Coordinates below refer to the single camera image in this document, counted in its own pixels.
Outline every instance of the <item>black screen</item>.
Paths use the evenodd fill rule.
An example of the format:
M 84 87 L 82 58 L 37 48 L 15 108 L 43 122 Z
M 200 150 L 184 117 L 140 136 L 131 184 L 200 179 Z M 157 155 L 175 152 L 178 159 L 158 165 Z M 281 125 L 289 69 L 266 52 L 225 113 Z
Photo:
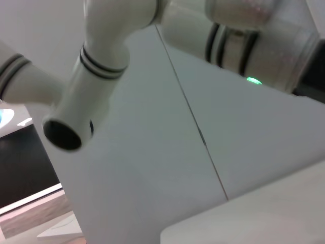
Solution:
M 58 183 L 33 125 L 0 138 L 0 208 Z

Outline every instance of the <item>black ring band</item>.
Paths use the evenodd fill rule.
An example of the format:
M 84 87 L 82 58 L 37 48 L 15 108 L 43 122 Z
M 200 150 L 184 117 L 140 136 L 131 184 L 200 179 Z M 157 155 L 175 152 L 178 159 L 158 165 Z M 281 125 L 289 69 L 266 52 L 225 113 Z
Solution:
M 220 47 L 217 52 L 217 58 L 216 58 L 217 66 L 219 66 L 220 68 L 223 68 L 224 48 L 225 48 L 225 44 L 227 42 L 228 36 L 229 36 L 229 31 L 226 30 L 225 35 L 223 35 L 220 40 Z
M 91 69 L 90 67 L 88 67 L 88 65 L 84 62 L 83 58 L 82 58 L 82 55 L 80 54 L 79 55 L 79 58 L 80 58 L 80 62 L 83 64 L 83 66 L 93 75 L 99 77 L 99 78 L 102 78 L 102 79 L 106 79 L 106 80 L 115 80 L 115 79 L 118 79 L 116 77 L 110 77 L 110 76 L 104 76 L 100 73 L 97 73 L 96 71 L 94 71 L 93 69 Z
M 254 45 L 256 43 L 256 41 L 258 40 L 259 34 L 257 32 L 253 32 L 249 35 L 246 46 L 245 46 L 245 50 L 243 52 L 242 55 L 242 59 L 240 60 L 240 65 L 239 65 L 239 74 L 241 76 L 245 77 L 245 72 L 246 72 L 246 68 L 247 68 L 247 64 L 250 58 L 250 55 L 252 53 L 252 50 L 254 48 Z
M 220 25 L 219 24 L 214 24 L 211 28 L 210 35 L 208 37 L 208 42 L 207 46 L 205 49 L 205 60 L 208 63 L 211 63 L 211 55 L 212 55 L 212 47 L 215 41 L 215 38 L 217 36 L 218 30 L 219 30 Z
M 156 0 L 156 4 L 157 4 L 156 11 L 154 12 L 153 18 L 150 21 L 150 23 L 147 25 L 147 27 L 150 26 L 150 25 L 152 25 L 154 23 L 154 21 L 156 20 L 158 14 L 159 14 L 160 9 L 161 9 L 161 2 L 160 2 L 160 0 Z
M 5 90 L 7 88 L 7 86 L 9 85 L 10 81 L 12 80 L 12 78 L 24 67 L 26 66 L 27 64 L 30 64 L 31 61 L 27 60 L 22 62 L 20 65 L 16 66 L 13 68 L 13 70 L 10 71 L 10 76 L 7 78 L 7 80 L 5 81 L 5 84 L 4 86 L 2 87 L 2 90 L 1 90 L 1 93 L 0 93 L 0 99 L 2 100 L 3 98 L 3 95 L 5 93 Z
M 23 57 L 23 55 L 21 55 L 21 54 L 16 54 L 16 55 L 14 55 L 14 56 L 12 56 L 10 59 L 8 59 L 5 63 L 4 63 L 4 65 L 2 65 L 1 67 L 0 67 L 0 76 L 2 76 L 2 74 L 4 73 L 4 71 L 14 62 L 14 61 L 16 61 L 17 59 L 19 59 L 19 58 L 21 58 L 21 57 Z
M 111 69 L 111 68 L 107 68 L 101 64 L 99 64 L 98 62 L 96 62 L 92 57 L 89 56 L 89 54 L 87 53 L 85 46 L 82 46 L 82 50 L 83 53 L 85 54 L 85 57 L 89 60 L 89 62 L 91 62 L 94 66 L 96 66 L 97 68 L 104 70 L 105 72 L 110 72 L 110 73 L 121 73 L 124 72 L 126 67 L 123 69 Z

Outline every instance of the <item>green led light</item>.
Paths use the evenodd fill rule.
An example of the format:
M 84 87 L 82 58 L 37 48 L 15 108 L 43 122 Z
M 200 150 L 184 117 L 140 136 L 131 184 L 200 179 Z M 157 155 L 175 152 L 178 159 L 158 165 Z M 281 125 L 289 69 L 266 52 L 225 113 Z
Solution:
M 254 79 L 252 77 L 248 77 L 247 80 L 249 82 L 252 82 L 252 83 L 256 84 L 256 85 L 262 85 L 262 82 L 260 82 L 259 80 Z

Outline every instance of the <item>white surface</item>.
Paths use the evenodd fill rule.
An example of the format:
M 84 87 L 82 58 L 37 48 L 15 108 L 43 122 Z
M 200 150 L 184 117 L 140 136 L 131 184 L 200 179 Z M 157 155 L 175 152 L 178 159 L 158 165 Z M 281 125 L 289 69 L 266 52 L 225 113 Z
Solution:
M 10 105 L 6 103 L 0 103 L 0 109 L 7 109 L 7 108 L 12 109 L 15 112 L 15 114 L 12 120 L 7 125 L 0 128 L 0 138 L 22 129 L 23 128 L 22 126 L 17 126 L 17 125 L 20 122 L 24 121 L 25 119 L 30 118 L 27 109 L 23 105 Z M 31 124 L 33 124 L 33 121 L 29 121 L 28 123 L 26 123 L 25 127 Z
M 324 104 L 168 51 L 230 198 L 325 157 Z
M 1 2 L 0 31 L 35 65 L 68 79 L 84 41 L 83 3 Z M 87 148 L 55 149 L 41 129 L 47 108 L 28 107 L 88 244 L 158 243 L 167 226 L 225 202 L 155 28 L 127 43 L 130 67 Z
M 75 215 L 67 217 L 37 236 L 38 240 L 72 240 L 83 237 L 82 230 Z
M 32 121 L 33 119 L 32 118 L 27 118 L 25 119 L 24 121 L 20 122 L 17 126 L 22 126 L 22 127 L 25 127 L 26 124 L 30 121 Z
M 325 242 L 325 162 L 166 229 L 161 244 Z
M 9 211 L 11 211 L 11 210 L 13 210 L 15 208 L 18 208 L 18 207 L 20 207 L 22 205 L 25 205 L 25 204 L 27 204 L 29 202 L 32 202 L 32 201 L 34 201 L 36 199 L 44 197 L 44 196 L 46 196 L 46 195 L 48 195 L 48 194 L 50 194 L 52 192 L 55 192 L 55 191 L 57 191 L 57 190 L 59 190 L 61 188 L 62 188 L 62 185 L 57 184 L 57 185 L 49 187 L 49 188 L 47 188 L 45 190 L 37 192 L 37 193 L 35 193 L 35 194 L 33 194 L 33 195 L 29 196 L 29 197 L 26 197 L 26 198 L 21 199 L 21 200 L 19 200 L 17 202 L 14 202 L 14 203 L 12 203 L 12 204 L 10 204 L 8 206 L 2 207 L 2 208 L 0 208 L 0 215 L 4 214 L 6 212 L 9 212 Z

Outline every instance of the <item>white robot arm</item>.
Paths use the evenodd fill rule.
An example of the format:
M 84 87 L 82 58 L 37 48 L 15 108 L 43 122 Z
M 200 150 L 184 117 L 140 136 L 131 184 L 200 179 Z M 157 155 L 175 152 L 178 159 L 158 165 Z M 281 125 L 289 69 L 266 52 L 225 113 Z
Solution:
M 325 102 L 324 44 L 315 26 L 286 19 L 297 4 L 306 17 L 296 17 L 312 23 L 306 3 L 298 0 L 85 0 L 85 42 L 67 87 L 0 42 L 0 99 L 53 105 L 43 122 L 45 136 L 59 148 L 78 150 L 99 127 L 102 109 L 128 67 L 126 38 L 161 24 L 165 40 L 176 48 Z

